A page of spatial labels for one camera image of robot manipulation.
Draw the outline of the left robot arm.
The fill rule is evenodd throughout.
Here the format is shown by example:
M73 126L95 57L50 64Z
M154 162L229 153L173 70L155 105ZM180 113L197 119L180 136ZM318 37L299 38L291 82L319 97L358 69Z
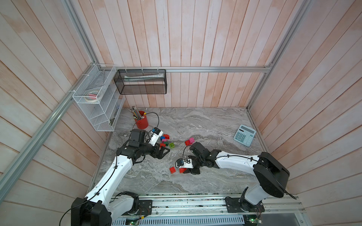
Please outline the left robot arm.
M126 173L133 165L139 164L140 157L150 155L162 159L170 152L158 143L163 134L155 127L151 137L146 140L145 130L133 129L129 138L117 149L115 159L98 184L84 198L76 198L72 203L71 225L110 226L124 214L139 219L149 215L150 207L141 207L136 193L121 192L117 200L111 201L111 198Z

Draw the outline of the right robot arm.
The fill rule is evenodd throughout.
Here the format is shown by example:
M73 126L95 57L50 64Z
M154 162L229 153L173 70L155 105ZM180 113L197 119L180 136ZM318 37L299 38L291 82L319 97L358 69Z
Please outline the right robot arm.
M242 211L250 212L254 209L264 210L262 200L273 196L282 198L290 176L289 171L270 153L261 152L260 155L240 155L227 153L218 149L209 151L201 143L196 142L189 146L192 152L188 158L178 159L177 168L184 168L184 173L200 174L200 168L234 169L257 178L257 184L246 187L237 200Z

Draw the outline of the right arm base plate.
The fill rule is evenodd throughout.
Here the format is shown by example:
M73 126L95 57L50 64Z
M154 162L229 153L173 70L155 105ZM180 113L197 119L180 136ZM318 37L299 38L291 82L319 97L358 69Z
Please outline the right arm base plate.
M225 204L228 213L240 213L240 212L265 212L265 208L262 202L257 205L250 204L249 202L242 200L241 198L225 197Z

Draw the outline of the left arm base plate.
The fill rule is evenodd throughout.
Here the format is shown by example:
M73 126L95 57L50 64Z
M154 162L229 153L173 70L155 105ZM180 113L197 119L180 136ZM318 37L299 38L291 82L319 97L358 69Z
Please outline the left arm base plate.
M134 200L133 206L127 215L148 216L152 213L152 200Z

